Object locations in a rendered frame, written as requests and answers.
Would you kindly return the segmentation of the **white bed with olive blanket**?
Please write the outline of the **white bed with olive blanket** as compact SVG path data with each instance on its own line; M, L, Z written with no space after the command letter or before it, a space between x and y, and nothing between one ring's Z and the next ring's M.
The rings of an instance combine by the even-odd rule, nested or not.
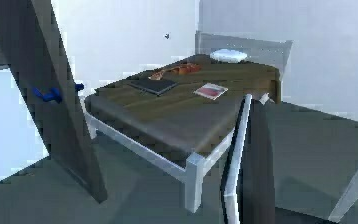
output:
M244 97L251 94L263 105L281 100L281 80L291 48L289 40L197 32L194 55L159 70L194 63L201 66L200 71L165 73L163 79L177 86L160 96L129 85L149 79L150 71L96 89L83 102L90 133L103 133L182 182L185 208L196 212L204 177L231 145ZM220 49L244 52L248 58L239 63L212 59L210 54ZM227 91L215 100L194 93L207 83Z

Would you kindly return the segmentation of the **dark grey laptop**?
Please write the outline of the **dark grey laptop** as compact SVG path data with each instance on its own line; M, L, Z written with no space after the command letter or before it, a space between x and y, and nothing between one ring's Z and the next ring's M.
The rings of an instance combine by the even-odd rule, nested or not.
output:
M177 86L177 83L172 80L161 79L161 80L151 80L151 79L139 79L133 80L129 83L133 88L136 88L142 92L147 92L160 96L167 91L170 91Z

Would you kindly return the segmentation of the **pink and white book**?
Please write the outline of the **pink and white book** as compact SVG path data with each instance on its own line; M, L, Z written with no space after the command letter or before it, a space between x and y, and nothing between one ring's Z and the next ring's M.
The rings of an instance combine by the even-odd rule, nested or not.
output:
M207 83L194 91L195 94L215 100L227 91L226 87L222 87L216 84Z

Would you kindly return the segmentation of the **orange teddy bear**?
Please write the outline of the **orange teddy bear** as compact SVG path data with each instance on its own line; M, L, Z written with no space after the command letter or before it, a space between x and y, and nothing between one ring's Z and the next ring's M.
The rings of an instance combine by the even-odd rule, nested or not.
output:
M187 75L190 73L198 72L201 70L201 66L194 63L185 63L180 64L174 67L162 69L159 71L154 72L151 76L149 76L150 80L161 80L165 73L173 72L178 75Z

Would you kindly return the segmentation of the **white pillow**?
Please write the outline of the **white pillow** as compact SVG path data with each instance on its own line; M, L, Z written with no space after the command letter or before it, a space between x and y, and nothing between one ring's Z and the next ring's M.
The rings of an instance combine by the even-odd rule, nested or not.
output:
M220 49L212 52L210 57L214 60L226 63L239 63L248 58L244 52L231 49Z

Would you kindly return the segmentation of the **dark grey room door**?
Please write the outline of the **dark grey room door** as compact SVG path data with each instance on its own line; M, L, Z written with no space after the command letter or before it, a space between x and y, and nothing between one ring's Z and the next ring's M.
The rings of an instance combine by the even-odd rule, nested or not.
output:
M51 0L0 0L0 49L50 155L99 203L107 190ZM57 88L62 102L43 102Z

